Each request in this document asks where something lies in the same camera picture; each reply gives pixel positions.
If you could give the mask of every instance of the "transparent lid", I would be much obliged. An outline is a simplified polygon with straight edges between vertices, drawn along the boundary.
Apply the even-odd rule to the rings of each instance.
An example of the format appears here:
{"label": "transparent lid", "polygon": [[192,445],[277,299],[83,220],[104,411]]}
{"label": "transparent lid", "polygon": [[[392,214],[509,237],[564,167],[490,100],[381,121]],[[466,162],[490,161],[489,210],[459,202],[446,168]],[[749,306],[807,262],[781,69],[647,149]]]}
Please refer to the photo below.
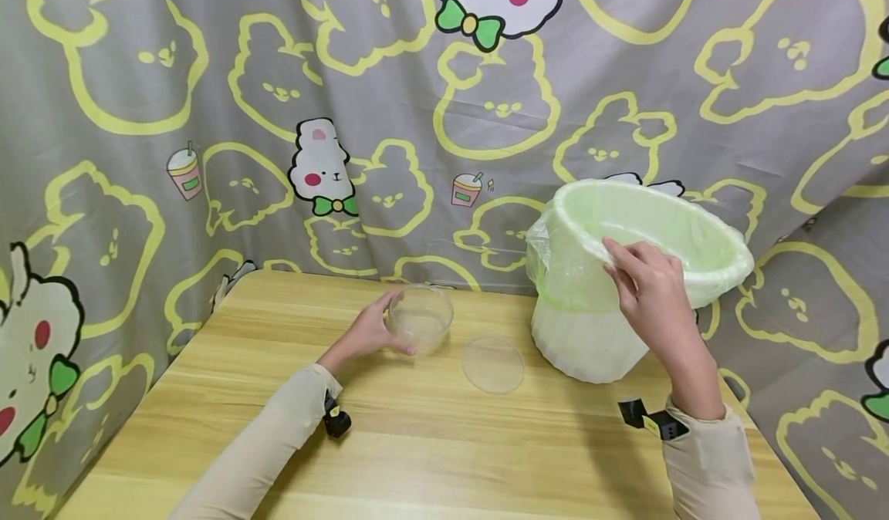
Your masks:
{"label": "transparent lid", "polygon": [[476,389],[507,395],[525,379],[525,360],[509,339],[479,337],[463,350],[463,374]]}

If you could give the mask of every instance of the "sleeve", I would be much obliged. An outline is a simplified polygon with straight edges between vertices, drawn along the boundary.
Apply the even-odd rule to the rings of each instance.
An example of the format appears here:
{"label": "sleeve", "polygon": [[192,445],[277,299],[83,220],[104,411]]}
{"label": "sleeve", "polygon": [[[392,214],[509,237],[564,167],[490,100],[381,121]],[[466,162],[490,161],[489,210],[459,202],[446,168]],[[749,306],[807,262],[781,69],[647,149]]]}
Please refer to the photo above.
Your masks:
{"label": "sleeve", "polygon": [[672,398],[667,412],[689,429],[663,447],[680,520],[758,520],[753,462],[741,418],[725,407],[723,420],[696,420]]}
{"label": "sleeve", "polygon": [[275,479],[324,415],[324,396],[343,387],[314,363],[295,373],[217,457],[171,520],[250,520]]}

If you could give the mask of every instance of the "green bow tie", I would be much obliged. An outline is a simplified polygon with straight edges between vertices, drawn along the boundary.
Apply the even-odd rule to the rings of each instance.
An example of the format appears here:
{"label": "green bow tie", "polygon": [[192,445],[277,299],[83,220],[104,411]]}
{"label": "green bow tie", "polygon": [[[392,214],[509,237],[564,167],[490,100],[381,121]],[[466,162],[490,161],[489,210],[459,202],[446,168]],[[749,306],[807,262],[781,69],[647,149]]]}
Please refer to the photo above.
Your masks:
{"label": "green bow tie", "polygon": [[68,358],[57,356],[53,359],[50,367],[50,395],[46,398],[46,404],[43,405],[43,409],[40,410],[40,414],[37,414],[34,421],[25,427],[16,441],[19,451],[22,452],[22,462],[27,461],[37,452],[43,434],[46,432],[46,423],[49,421],[49,417],[58,409],[59,401],[71,390],[71,387],[74,387],[77,378],[80,378],[80,370],[74,363],[69,362]]}
{"label": "green bow tie", "polygon": [[889,80],[889,57],[878,60],[874,66],[874,76],[879,80]]}
{"label": "green bow tie", "polygon": [[861,405],[875,418],[889,422],[889,391],[862,398]]}
{"label": "green bow tie", "polygon": [[358,204],[355,202],[355,197],[350,196],[345,200],[331,200],[323,196],[315,197],[315,201],[312,203],[312,214],[323,217],[334,211],[343,211],[344,214],[357,217]]}
{"label": "green bow tie", "polygon": [[457,0],[444,0],[441,11],[435,16],[435,25],[448,34],[462,32],[471,36],[475,46],[483,52],[495,50],[505,27],[501,17],[476,17],[466,12]]}

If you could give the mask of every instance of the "left hand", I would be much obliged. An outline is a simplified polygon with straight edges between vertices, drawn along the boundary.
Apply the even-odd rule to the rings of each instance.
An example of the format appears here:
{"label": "left hand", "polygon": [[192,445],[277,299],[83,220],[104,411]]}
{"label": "left hand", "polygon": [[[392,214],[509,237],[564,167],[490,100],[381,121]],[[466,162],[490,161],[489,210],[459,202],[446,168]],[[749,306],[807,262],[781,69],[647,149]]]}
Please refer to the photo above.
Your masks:
{"label": "left hand", "polygon": [[318,366],[323,366],[336,376],[345,362],[380,349],[394,349],[413,356],[416,352],[414,346],[388,332],[384,325],[384,312],[397,293],[398,289],[388,291],[361,310],[352,326],[318,359]]}

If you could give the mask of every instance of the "patterned fabric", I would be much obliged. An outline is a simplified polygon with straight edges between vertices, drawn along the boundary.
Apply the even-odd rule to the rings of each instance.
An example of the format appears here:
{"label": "patterned fabric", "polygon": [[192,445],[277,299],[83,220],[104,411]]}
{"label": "patterned fabric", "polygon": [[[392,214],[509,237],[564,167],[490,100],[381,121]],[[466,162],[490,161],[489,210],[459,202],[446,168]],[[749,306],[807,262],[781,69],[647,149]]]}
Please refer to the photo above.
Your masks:
{"label": "patterned fabric", "polygon": [[0,12],[0,518],[60,505],[242,275],[531,293],[526,229],[609,176],[741,230],[703,337],[824,518],[884,515],[887,0]]}

